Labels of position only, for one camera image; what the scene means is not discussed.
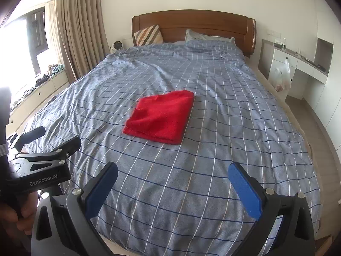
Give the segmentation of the person's left hand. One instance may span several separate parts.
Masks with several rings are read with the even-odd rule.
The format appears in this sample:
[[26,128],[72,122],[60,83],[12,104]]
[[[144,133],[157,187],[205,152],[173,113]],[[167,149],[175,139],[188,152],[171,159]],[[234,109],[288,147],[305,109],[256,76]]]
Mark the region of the person's left hand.
[[17,232],[24,232],[26,235],[31,235],[35,214],[38,205],[38,192],[32,192],[27,196],[27,200],[21,207],[21,218],[14,209],[7,204],[1,203],[1,223],[10,238],[16,239]]

